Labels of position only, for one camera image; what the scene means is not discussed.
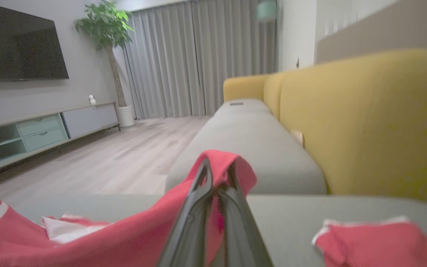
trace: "tv screen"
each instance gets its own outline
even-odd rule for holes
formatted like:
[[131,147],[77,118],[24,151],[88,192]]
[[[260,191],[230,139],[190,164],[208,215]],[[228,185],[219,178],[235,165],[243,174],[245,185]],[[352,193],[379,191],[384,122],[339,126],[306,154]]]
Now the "tv screen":
[[0,81],[68,79],[52,20],[0,7]]

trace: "red fabric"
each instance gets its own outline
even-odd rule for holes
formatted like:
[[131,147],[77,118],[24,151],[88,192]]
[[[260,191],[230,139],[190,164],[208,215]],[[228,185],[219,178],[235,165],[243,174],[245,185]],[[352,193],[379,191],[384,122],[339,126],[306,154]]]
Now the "red fabric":
[[[9,208],[0,219],[0,267],[155,266],[192,180],[206,157],[210,160],[215,187],[227,181],[226,171],[232,162],[236,162],[237,178],[245,194],[256,184],[251,166],[238,155],[205,151],[187,178],[152,208],[65,245],[49,241],[42,227]],[[224,233],[224,221],[216,203],[214,200],[207,222],[207,262],[213,260]]]
[[413,223],[328,228],[315,241],[327,267],[427,267],[427,237]]

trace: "gray sofa cushion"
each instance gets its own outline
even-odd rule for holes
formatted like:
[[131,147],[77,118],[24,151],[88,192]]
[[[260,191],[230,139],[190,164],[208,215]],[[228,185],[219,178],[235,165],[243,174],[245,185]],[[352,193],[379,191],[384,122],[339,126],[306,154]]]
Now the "gray sofa cushion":
[[179,155],[165,191],[183,181],[197,157],[209,149],[239,154],[248,161],[258,178],[251,193],[327,194],[319,167],[273,115],[233,112],[225,105]]
[[215,115],[223,115],[226,113],[269,113],[269,108],[258,99],[237,99],[225,102],[216,112]]
[[[41,216],[59,218],[65,212],[92,220],[114,222],[150,208],[161,196],[57,196],[33,200],[15,210],[40,222]],[[420,201],[348,196],[247,197],[275,267],[324,267],[322,255],[311,240],[326,218],[340,221],[377,221],[405,215],[427,235],[427,203]],[[218,253],[212,267],[221,267]]]

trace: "sofa armrest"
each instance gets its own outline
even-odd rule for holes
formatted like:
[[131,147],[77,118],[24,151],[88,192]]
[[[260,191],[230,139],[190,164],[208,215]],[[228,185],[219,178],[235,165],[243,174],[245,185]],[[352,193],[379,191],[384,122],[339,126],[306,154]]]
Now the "sofa armrest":
[[224,101],[241,98],[256,98],[263,101],[263,88],[269,76],[270,74],[226,79]]
[[280,114],[304,134],[329,193],[427,201],[427,50],[291,73]]

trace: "sofa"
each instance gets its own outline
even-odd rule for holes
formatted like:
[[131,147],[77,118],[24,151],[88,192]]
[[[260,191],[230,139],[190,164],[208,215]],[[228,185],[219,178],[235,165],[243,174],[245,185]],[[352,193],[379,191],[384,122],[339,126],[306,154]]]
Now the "sofa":
[[[427,201],[427,50],[231,78],[224,100],[174,163],[166,190],[200,152],[220,149],[250,162],[259,180],[251,193]],[[253,100],[263,107],[246,103]],[[291,130],[302,132],[307,156]]]
[[[237,152],[258,184],[247,196],[276,267],[324,267],[312,245],[325,219],[407,216],[427,235],[427,51],[396,51],[228,79],[225,104],[180,154],[166,190],[205,149]],[[305,149],[290,136],[304,135]],[[44,197],[16,211],[117,221],[161,196]],[[220,249],[211,267],[221,267]]]

